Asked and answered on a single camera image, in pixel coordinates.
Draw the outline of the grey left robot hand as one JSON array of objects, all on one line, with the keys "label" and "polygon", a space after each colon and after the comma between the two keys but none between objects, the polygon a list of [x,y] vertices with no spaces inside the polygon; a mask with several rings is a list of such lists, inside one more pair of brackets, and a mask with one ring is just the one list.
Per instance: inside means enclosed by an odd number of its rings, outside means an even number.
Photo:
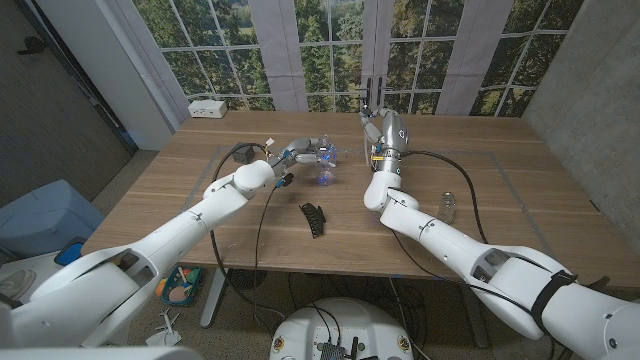
[{"label": "grey left robot hand", "polygon": [[276,175],[287,173],[296,164],[318,164],[322,169],[331,169],[337,165],[336,148],[326,136],[298,138],[267,162]]}]

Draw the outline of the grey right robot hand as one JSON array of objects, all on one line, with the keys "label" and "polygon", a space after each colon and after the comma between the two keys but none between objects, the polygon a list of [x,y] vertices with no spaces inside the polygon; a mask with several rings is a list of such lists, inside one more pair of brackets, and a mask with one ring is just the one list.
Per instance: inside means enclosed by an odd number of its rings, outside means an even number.
[{"label": "grey right robot hand", "polygon": [[365,137],[371,144],[370,160],[375,171],[400,174],[401,155],[408,151],[409,132],[400,114],[382,108],[360,112]]}]

